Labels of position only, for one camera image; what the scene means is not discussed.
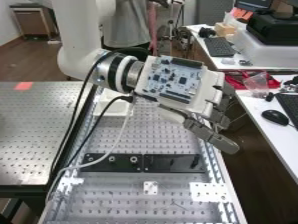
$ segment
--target black cable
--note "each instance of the black cable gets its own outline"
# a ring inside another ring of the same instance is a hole
[[[89,78],[90,78],[90,75],[91,75],[91,73],[93,73],[93,71],[94,71],[97,65],[98,65],[106,58],[109,58],[113,54],[115,54],[115,53],[121,53],[121,52],[125,52],[125,51],[138,51],[138,52],[142,52],[142,53],[149,54],[149,51],[145,50],[143,48],[139,48],[139,47],[129,47],[129,48],[117,49],[117,50],[114,50],[114,51],[107,52],[103,56],[101,56],[99,59],[98,59],[98,60],[94,62],[94,64],[91,65],[90,70],[89,70],[89,72],[87,72],[87,74],[86,74],[83,83],[82,83],[82,87],[81,87],[81,90],[79,90],[78,97],[77,97],[77,102],[75,102],[75,106],[74,106],[74,109],[73,109],[73,114],[71,114],[70,122],[69,122],[69,125],[67,125],[67,129],[66,129],[66,132],[65,132],[62,141],[61,141],[61,143],[59,143],[59,146],[58,146],[58,150],[57,150],[55,156],[54,156],[54,158],[53,158],[53,162],[51,162],[50,170],[49,170],[49,172],[50,172],[50,173],[49,173],[49,176],[51,175],[53,167],[54,167],[55,161],[57,161],[57,159],[58,159],[58,156],[59,156],[59,153],[61,153],[61,150],[62,150],[62,146],[63,146],[63,144],[65,144],[65,141],[66,141],[69,132],[70,132],[71,127],[73,127],[73,122],[74,122],[74,118],[75,118],[75,114],[77,114],[77,109],[78,109],[78,105],[79,105],[81,97],[82,97],[82,93],[83,93],[83,90],[85,90],[85,86],[86,86],[87,80],[89,80]]]
[[[180,7],[179,7],[179,13],[178,13],[178,18],[175,20],[174,30],[176,30],[176,27],[178,27],[178,22],[179,22],[179,16],[180,16],[180,13],[182,13],[182,9],[183,9],[183,5],[180,5]]]
[[[103,116],[106,110],[109,109],[109,107],[111,106],[111,104],[113,104],[117,100],[123,100],[123,101],[127,101],[129,103],[131,103],[131,102],[133,102],[133,96],[118,96],[118,97],[115,97],[115,98],[109,102],[109,104],[105,106],[105,109],[102,110],[102,112],[101,112],[101,114],[99,114],[99,116],[98,116],[98,118],[97,118],[97,120],[95,120],[95,123],[94,123],[94,125],[93,125],[93,127],[91,127],[91,129],[90,129],[90,131],[89,131],[89,133],[87,133],[87,135],[86,135],[86,137],[85,137],[85,139],[83,139],[83,141],[82,141],[82,143],[81,143],[81,145],[79,145],[79,147],[78,147],[75,153],[73,154],[71,159],[69,160],[69,162],[67,162],[67,164],[66,164],[65,167],[69,167],[69,165],[71,164],[74,158],[77,157],[78,153],[81,152],[81,149],[82,149],[82,147],[83,147],[83,145],[85,145],[85,143],[86,143],[86,141],[87,141],[90,135],[93,134],[93,132],[94,132],[94,130],[95,130],[95,127],[97,127],[97,125],[98,125],[98,123],[99,123],[99,121],[101,121],[101,118],[102,118],[102,116]]]

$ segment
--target desk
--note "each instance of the desk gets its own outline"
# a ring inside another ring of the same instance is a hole
[[[187,26],[186,28],[191,31],[191,34],[195,38],[195,41],[198,42],[199,46],[202,47],[203,52],[204,52],[207,58],[210,59],[210,61],[212,62],[216,70],[220,70],[220,71],[223,71],[223,70],[270,70],[270,71],[291,71],[291,70],[294,70],[294,71],[298,71],[298,67],[296,68],[288,68],[288,67],[266,67],[266,66],[264,67],[262,67],[262,66],[240,66],[238,64],[238,61],[239,60],[246,60],[247,61],[248,59],[239,53],[235,53],[235,55],[234,55],[234,60],[235,60],[234,65],[222,64],[220,63],[222,58],[210,56],[206,44],[203,42],[203,38],[200,38],[198,36],[198,31],[202,27],[214,28],[214,26],[207,26],[207,25],[203,25],[203,24]]]
[[[290,80],[292,77],[294,75],[274,76],[278,81]],[[275,98],[271,102],[266,102],[263,99],[250,97],[247,90],[238,90],[235,93],[240,105],[298,184],[298,131],[291,126],[283,127],[271,123],[260,116],[260,113],[270,109],[284,113],[282,106]]]
[[[0,83],[0,197],[20,198],[35,213],[42,211],[38,202],[43,203],[49,168],[81,85],[82,82]],[[90,87],[86,86],[79,108]]]

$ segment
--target floor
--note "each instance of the floor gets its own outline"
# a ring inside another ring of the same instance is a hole
[[[61,45],[17,40],[0,48],[0,81],[65,81],[57,66]]]
[[[55,62],[58,48],[46,42],[21,40],[0,48],[0,81],[65,81]],[[230,114],[236,117],[240,113],[242,108],[235,105]],[[250,119],[239,119],[223,134],[242,146],[238,155],[223,158],[248,223],[296,223],[298,186]],[[16,218],[14,224],[35,223],[25,205]]]

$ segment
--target screw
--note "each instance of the screw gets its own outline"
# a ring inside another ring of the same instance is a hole
[[[135,164],[137,163],[137,157],[135,156],[131,156],[130,157],[130,162],[131,162],[131,164]]]
[[[109,162],[113,163],[114,161],[115,161],[114,156],[110,156],[110,157],[109,157]]]

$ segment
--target white desk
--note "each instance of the white desk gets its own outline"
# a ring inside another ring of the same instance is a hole
[[[239,65],[239,60],[244,60],[247,61],[248,59],[244,57],[244,55],[235,53],[234,55],[234,60],[235,60],[235,64],[234,65],[226,65],[222,64],[220,61],[223,58],[220,57],[211,57],[207,51],[207,47],[206,44],[203,42],[203,38],[200,38],[198,36],[198,31],[202,27],[206,28],[214,28],[214,26],[207,26],[204,24],[200,25],[192,25],[192,26],[186,26],[186,28],[191,31],[191,34],[198,42],[198,44],[200,45],[207,57],[210,58],[216,70],[272,70],[272,71],[298,71],[298,67],[296,68],[288,68],[288,67],[267,67],[267,66],[242,66]]]
[[[283,75],[274,76],[274,78],[278,81],[287,81],[294,76]],[[280,126],[260,116],[262,112],[270,109],[286,114],[282,106],[275,98],[271,102],[266,102],[263,99],[250,97],[247,90],[236,90],[236,98],[298,184],[298,131],[294,127]]]

